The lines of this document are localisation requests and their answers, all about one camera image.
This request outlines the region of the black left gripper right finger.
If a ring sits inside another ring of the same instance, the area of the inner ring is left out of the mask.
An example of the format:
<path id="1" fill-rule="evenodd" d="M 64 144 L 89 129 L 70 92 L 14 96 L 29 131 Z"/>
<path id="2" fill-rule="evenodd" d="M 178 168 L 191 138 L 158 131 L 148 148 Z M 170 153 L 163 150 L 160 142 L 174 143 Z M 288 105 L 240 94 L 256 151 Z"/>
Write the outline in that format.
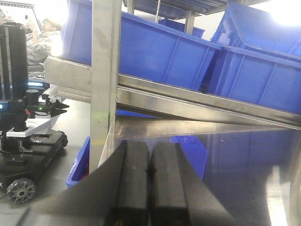
<path id="1" fill-rule="evenodd" d="M 197 175 L 179 143 L 157 143 L 150 164 L 152 225 L 238 224 Z"/>

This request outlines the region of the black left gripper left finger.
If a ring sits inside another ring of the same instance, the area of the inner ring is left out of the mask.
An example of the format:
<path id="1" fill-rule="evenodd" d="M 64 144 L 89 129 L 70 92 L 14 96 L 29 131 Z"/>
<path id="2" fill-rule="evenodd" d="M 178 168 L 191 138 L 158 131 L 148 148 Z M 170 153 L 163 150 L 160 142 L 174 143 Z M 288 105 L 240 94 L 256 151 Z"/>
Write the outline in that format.
<path id="1" fill-rule="evenodd" d="M 62 193 L 33 204 L 25 226 L 143 226 L 148 223 L 143 142 L 123 140 L 94 172 Z"/>

